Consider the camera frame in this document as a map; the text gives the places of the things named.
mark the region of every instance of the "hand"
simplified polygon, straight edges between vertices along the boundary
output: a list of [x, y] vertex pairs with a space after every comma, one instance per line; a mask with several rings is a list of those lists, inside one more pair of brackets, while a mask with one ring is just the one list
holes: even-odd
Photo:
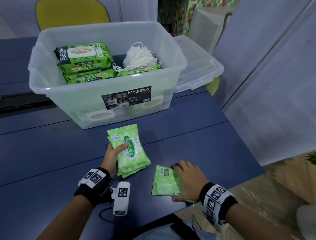
[[114, 149], [110, 142], [107, 145], [107, 150], [100, 167], [103, 167], [104, 169], [108, 170], [111, 177], [114, 177], [117, 171], [116, 161], [118, 158], [118, 154], [122, 152], [123, 150], [125, 150], [129, 146], [129, 144], [130, 143], [127, 142], [122, 145], [119, 145], [118, 147]]
[[198, 200], [202, 188], [209, 183], [201, 169], [183, 160], [179, 165], [172, 164], [171, 167], [178, 173], [183, 186], [183, 192], [173, 197], [172, 201]]

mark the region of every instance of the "colorful mosaic wall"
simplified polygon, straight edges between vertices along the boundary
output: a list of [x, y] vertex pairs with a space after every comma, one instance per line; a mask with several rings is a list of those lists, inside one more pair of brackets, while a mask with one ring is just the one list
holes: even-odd
[[173, 19], [172, 36], [187, 35], [195, 7], [222, 7], [237, 5], [239, 0], [178, 0]]

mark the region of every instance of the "wet wipes package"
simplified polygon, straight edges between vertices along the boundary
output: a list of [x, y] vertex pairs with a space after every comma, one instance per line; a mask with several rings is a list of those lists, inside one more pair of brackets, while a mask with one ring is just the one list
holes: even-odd
[[129, 75], [135, 75], [138, 73], [144, 73], [144, 72], [150, 72], [150, 71], [155, 71], [162, 69], [162, 67], [156, 65], [152, 67], [146, 67], [146, 68], [141, 68], [141, 69], [135, 69], [135, 70], [129, 70], [129, 71], [124, 71], [124, 72], [119, 72], [117, 74], [117, 77], [124, 77], [124, 76], [129, 76]]
[[129, 142], [127, 149], [118, 155], [118, 175], [128, 177], [150, 164], [149, 158], [139, 141], [137, 124], [108, 130], [107, 137], [113, 148]]
[[106, 45], [102, 42], [77, 46], [58, 47], [54, 50], [60, 61], [58, 68], [66, 75], [81, 71], [111, 68], [113, 58]]
[[67, 84], [76, 84], [76, 83], [86, 83], [92, 81], [99, 81], [109, 78], [115, 77], [115, 71], [112, 69], [109, 70], [95, 70], [92, 72], [85, 72], [85, 73], [78, 73], [73, 75], [66, 75], [64, 74], [64, 78]]
[[177, 196], [183, 191], [179, 175], [172, 168], [156, 166], [151, 195]]

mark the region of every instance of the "right hand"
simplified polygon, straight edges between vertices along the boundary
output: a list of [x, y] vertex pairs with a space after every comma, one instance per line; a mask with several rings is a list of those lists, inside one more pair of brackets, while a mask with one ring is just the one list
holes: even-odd
[[172, 164], [171, 167], [178, 173], [183, 186], [183, 192], [173, 197], [172, 201], [198, 200], [202, 188], [209, 183], [201, 169], [183, 160], [178, 165]]

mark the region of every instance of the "left hand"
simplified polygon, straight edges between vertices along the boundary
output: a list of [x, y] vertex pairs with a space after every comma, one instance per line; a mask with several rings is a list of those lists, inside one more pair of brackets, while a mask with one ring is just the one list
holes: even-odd
[[117, 171], [116, 161], [118, 158], [118, 154], [125, 150], [129, 146], [129, 142], [119, 145], [118, 147], [112, 147], [111, 143], [107, 145], [107, 150], [105, 156], [103, 158], [103, 162], [100, 167], [108, 170], [111, 177], [114, 177]]

